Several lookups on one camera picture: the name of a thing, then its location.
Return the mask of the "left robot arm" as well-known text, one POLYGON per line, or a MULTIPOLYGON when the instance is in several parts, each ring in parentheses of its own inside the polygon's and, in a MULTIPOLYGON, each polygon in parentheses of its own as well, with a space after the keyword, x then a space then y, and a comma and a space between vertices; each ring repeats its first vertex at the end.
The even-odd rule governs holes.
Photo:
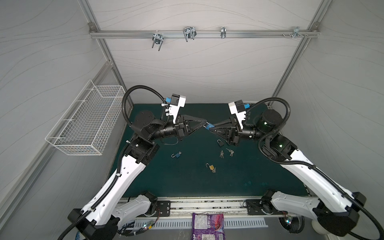
POLYGON ((207 120, 188 115, 179 115, 186 97, 173 94, 163 97, 159 92, 144 85, 128 89, 122 99, 121 111, 128 126, 133 130, 131 140, 121 151, 117 168, 101 190, 83 208, 73 209, 68 216, 71 224, 60 234, 60 240, 72 230, 87 240, 112 240, 116 234, 130 236, 125 224, 140 215, 159 214, 157 197, 149 192, 139 195, 122 206, 118 202, 138 175, 155 157, 160 146, 155 140, 176 137, 178 140, 203 127, 207 120), (162 102, 162 115, 156 119, 150 111, 140 112, 134 121, 127 114, 127 100, 135 90, 147 90, 162 102))

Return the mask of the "black padlock with keys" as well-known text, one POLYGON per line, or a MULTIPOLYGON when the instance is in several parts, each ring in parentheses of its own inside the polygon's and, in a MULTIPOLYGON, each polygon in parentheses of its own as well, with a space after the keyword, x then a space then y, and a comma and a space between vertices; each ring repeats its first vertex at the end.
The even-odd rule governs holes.
POLYGON ((220 139, 217 140, 217 143, 220 147, 223 147, 225 145, 225 143, 220 139))

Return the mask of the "blue padlock with keys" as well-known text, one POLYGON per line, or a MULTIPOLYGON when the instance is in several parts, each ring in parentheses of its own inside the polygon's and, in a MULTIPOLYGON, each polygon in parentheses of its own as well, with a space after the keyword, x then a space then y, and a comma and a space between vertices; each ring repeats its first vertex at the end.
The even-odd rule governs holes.
POLYGON ((207 129, 207 130, 210 130, 211 128, 214 128, 215 126, 213 125, 213 124, 211 124, 211 123, 207 123, 206 125, 205 125, 205 128, 207 129))

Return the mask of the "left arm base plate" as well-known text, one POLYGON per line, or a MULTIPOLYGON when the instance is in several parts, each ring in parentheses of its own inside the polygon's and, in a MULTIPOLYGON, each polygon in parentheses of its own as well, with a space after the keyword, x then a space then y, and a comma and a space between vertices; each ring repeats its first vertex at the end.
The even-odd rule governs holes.
POLYGON ((171 212, 171 201, 157 201, 150 204, 146 213, 140 217, 169 217, 171 212))

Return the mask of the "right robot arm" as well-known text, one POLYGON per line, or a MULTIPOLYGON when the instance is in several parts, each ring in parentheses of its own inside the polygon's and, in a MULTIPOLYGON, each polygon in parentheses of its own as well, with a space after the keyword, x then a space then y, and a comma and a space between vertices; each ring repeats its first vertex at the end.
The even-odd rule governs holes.
POLYGON ((353 229, 359 221, 359 213, 363 213, 377 228, 378 238, 384 238, 383 227, 364 207, 366 197, 336 183, 313 164, 297 145, 280 133, 291 115, 291 107, 286 100, 272 97, 255 104, 244 104, 239 100, 229 103, 229 108, 231 117, 214 125, 208 124, 207 130, 223 138, 229 145, 236 146, 241 139, 256 141, 262 155, 291 172, 315 194, 313 197, 298 197, 270 190, 263 196, 262 205, 310 218, 335 236, 350 235, 358 240, 363 237, 353 233, 353 229), (286 109, 285 116, 267 109, 256 124, 247 124, 250 111, 266 102, 283 104, 286 109))

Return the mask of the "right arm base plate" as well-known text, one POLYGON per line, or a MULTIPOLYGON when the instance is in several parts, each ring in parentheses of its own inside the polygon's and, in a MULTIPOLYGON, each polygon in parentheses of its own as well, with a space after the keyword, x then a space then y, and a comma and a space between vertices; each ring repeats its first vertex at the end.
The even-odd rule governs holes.
POLYGON ((269 203, 264 200, 245 200, 244 204, 248 215, 271 215, 273 213, 269 203))

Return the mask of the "gold padlock with key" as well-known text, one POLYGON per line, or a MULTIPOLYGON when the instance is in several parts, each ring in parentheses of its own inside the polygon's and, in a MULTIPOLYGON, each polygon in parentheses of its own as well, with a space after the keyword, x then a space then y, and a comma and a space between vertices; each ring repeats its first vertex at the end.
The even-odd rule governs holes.
POLYGON ((213 165, 206 163, 206 167, 212 172, 216 173, 216 168, 213 165))

